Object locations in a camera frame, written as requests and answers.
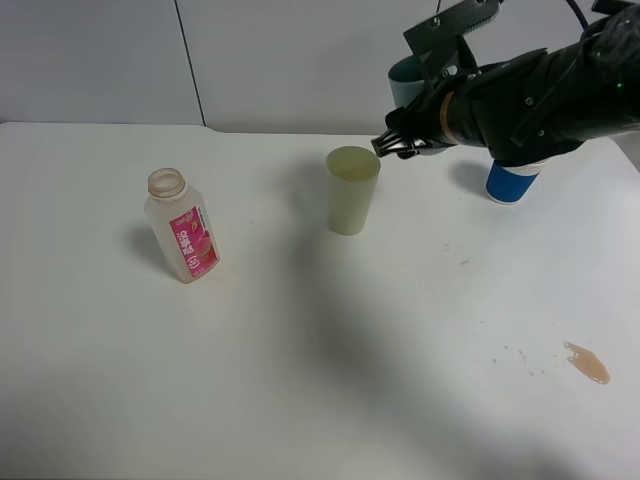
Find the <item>bottle cap opening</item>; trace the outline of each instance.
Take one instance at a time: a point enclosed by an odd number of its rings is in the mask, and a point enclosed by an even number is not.
[[[156,198],[171,198],[178,195],[186,187],[182,174],[175,168],[161,168],[156,170],[147,180],[151,196]]]

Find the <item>translucent cup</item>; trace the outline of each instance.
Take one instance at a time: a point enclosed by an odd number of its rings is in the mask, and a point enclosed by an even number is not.
[[[364,228],[380,172],[380,159],[361,147],[341,147],[327,156],[329,227],[341,235]]]

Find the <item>robotic arm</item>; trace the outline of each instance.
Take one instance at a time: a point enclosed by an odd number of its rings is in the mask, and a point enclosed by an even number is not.
[[[594,22],[557,52],[478,67],[464,35],[497,15],[502,1],[465,0],[404,33],[425,87],[386,116],[388,130],[372,141],[379,157],[461,144],[520,166],[640,129],[640,5]]]

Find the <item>white wall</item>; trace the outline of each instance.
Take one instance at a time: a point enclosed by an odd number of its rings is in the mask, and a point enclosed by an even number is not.
[[[172,0],[0,0],[0,122],[202,124]]]
[[[593,0],[578,0],[589,18]],[[443,1],[443,8],[456,3]],[[436,0],[181,0],[207,125],[222,131],[377,133],[402,32]],[[506,0],[473,32],[478,61],[578,41],[564,0]]]

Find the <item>blue cup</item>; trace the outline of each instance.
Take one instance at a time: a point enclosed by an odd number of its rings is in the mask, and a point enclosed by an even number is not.
[[[522,167],[501,167],[493,162],[487,179],[489,197],[502,205],[516,203],[527,192],[546,163],[547,160],[542,160]]]
[[[391,67],[387,77],[396,108],[409,105],[424,88],[420,61],[413,55],[403,58]]]

